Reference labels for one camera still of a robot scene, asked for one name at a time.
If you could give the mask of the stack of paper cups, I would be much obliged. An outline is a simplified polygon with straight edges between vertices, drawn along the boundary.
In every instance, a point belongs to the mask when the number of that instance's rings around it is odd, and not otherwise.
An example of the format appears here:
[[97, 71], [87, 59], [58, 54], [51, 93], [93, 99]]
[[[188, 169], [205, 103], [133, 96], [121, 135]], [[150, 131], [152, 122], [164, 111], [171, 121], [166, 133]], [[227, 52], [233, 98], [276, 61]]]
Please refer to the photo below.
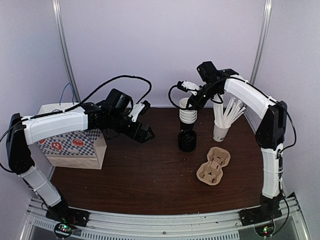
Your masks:
[[198, 117], [196, 110], [184, 110], [187, 107], [188, 97], [182, 98], [179, 101], [179, 119], [180, 119], [180, 130], [193, 130], [195, 122]]

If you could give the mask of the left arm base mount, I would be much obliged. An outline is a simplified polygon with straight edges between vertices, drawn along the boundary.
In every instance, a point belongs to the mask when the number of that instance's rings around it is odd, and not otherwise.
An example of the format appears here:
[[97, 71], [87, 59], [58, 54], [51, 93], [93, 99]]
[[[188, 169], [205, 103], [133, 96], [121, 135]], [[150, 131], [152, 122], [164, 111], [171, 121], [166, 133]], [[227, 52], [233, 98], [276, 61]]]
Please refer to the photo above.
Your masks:
[[65, 200], [62, 200], [55, 206], [49, 206], [45, 217], [70, 226], [86, 227], [90, 213], [71, 208]]

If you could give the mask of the stack of black lids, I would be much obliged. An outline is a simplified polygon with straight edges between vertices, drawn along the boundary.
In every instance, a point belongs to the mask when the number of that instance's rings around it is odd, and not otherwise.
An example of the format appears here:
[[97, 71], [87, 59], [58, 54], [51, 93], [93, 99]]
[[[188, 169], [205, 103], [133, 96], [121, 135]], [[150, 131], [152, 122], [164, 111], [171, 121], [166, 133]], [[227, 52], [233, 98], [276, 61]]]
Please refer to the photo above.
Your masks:
[[182, 130], [177, 138], [178, 148], [183, 152], [192, 152], [197, 146], [197, 133], [194, 130]]

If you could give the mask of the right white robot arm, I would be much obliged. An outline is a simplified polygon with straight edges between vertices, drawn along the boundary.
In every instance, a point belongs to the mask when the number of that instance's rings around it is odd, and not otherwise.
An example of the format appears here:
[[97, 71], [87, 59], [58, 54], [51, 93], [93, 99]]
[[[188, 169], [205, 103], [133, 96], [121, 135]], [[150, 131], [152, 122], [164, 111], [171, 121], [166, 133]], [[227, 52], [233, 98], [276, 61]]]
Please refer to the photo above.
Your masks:
[[262, 152], [263, 187], [260, 205], [256, 210], [259, 220], [268, 220], [282, 198], [283, 150], [287, 125], [287, 104], [276, 101], [244, 80], [231, 68], [216, 69], [211, 61], [197, 67], [204, 85], [182, 81], [178, 87], [191, 92], [187, 110], [201, 110], [215, 95], [229, 93], [242, 101], [261, 119], [255, 139]]

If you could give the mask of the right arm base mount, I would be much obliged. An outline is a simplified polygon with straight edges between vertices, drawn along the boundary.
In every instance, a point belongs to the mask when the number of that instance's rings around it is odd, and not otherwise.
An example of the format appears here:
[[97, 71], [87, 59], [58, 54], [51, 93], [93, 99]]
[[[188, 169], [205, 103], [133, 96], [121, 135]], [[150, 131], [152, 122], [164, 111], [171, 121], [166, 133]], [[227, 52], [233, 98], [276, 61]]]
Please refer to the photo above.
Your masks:
[[260, 206], [244, 208], [238, 212], [242, 226], [255, 225], [281, 217], [280, 201], [280, 195], [273, 198], [261, 195]]

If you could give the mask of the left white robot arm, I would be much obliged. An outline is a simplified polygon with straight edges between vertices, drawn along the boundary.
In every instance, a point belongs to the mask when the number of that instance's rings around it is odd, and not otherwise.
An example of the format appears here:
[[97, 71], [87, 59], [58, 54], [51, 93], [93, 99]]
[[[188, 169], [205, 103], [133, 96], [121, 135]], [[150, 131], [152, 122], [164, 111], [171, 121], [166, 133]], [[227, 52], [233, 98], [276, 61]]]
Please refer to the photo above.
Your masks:
[[49, 207], [53, 207], [53, 215], [61, 222], [69, 221], [71, 209], [63, 204], [59, 191], [36, 166], [29, 146], [49, 137], [92, 129], [111, 129], [138, 143], [154, 139], [152, 128], [138, 121], [139, 115], [150, 108], [150, 103], [135, 104], [127, 113], [131, 102], [129, 95], [113, 88], [106, 99], [97, 104], [79, 103], [65, 110], [27, 117], [15, 113], [4, 134], [10, 172], [20, 176]]

